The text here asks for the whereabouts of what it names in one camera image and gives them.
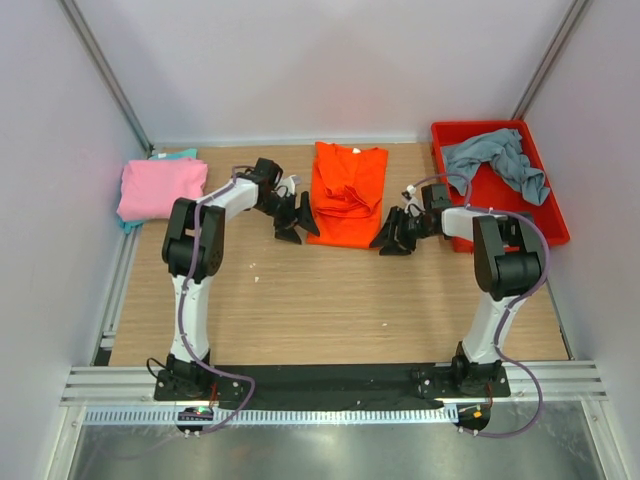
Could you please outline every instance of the teal cloth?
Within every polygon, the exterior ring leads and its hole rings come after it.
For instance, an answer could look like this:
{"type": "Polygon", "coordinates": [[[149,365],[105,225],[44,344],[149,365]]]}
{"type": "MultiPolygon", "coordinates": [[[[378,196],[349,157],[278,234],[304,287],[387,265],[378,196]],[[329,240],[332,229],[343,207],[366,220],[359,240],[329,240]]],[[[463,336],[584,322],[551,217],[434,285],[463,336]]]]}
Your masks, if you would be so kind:
{"type": "MultiPolygon", "coordinates": [[[[178,160],[179,158],[196,158],[198,155],[198,149],[196,148],[187,148],[182,152],[176,153],[157,153],[152,157],[149,157],[149,160],[178,160]]],[[[142,225],[146,220],[137,220],[134,222],[124,222],[120,217],[118,217],[118,224],[124,230],[124,233],[129,234],[133,231],[134,228],[142,225]]]]}
{"type": "MultiPolygon", "coordinates": [[[[545,187],[545,174],[533,168],[529,157],[522,153],[522,136],[515,129],[502,128],[495,132],[472,137],[458,145],[442,148],[447,172],[462,173],[473,178],[484,162],[489,162],[493,171],[516,192],[521,192],[525,201],[542,205],[549,196],[545,187]]],[[[466,193],[462,178],[449,177],[448,181],[460,195],[466,193]]]]}

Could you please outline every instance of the gray-blue garment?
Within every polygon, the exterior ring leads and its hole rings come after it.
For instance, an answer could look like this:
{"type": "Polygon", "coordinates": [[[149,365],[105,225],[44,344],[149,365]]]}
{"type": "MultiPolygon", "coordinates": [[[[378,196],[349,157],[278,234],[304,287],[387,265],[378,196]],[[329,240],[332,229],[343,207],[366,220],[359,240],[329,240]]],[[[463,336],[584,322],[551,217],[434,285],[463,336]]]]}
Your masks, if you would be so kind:
{"type": "MultiPolygon", "coordinates": [[[[549,196],[544,186],[545,175],[539,168],[531,167],[529,157],[522,153],[522,136],[515,129],[502,128],[495,132],[472,137],[458,145],[442,148],[447,172],[462,173],[473,178],[483,162],[502,177],[507,185],[533,205],[542,205],[549,196]]],[[[460,195],[466,192],[466,184],[460,177],[449,177],[460,195]]]]}

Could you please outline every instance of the folded orange cloth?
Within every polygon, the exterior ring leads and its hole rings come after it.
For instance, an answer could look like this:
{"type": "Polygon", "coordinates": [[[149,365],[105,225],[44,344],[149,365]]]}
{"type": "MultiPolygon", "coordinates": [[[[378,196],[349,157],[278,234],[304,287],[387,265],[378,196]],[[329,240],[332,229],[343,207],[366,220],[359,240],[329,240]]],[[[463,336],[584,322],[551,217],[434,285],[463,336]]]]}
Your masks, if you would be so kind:
{"type": "Polygon", "coordinates": [[[316,143],[311,209],[320,236],[308,234],[307,243],[369,248],[380,230],[388,157],[381,148],[316,143]]]}

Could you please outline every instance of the white panel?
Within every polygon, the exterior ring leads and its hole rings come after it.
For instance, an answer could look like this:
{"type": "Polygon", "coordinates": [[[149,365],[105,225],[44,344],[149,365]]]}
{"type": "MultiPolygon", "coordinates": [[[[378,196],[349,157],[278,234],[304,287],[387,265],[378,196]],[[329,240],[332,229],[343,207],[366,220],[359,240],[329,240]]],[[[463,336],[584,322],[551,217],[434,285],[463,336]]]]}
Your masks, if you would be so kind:
{"type": "Polygon", "coordinates": [[[415,140],[511,115],[569,0],[81,0],[156,143],[415,140]]]}
{"type": "Polygon", "coordinates": [[[527,117],[571,233],[553,250],[554,296],[575,354],[598,364],[630,459],[640,458],[639,23],[637,0],[594,2],[527,117]]]}
{"type": "Polygon", "coordinates": [[[30,480],[95,346],[118,179],[141,152],[55,1],[4,8],[0,44],[0,476],[30,480]]]}

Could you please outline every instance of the pink cloth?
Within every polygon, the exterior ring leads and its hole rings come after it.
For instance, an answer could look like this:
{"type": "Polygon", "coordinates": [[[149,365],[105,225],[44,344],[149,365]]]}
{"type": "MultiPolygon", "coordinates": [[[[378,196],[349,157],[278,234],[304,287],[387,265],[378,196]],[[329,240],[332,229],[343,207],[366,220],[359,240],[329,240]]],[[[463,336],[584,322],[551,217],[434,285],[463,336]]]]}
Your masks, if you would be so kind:
{"type": "Polygon", "coordinates": [[[169,218],[180,198],[202,196],[207,164],[195,158],[131,160],[122,172],[122,199],[118,215],[125,222],[169,218]]]}

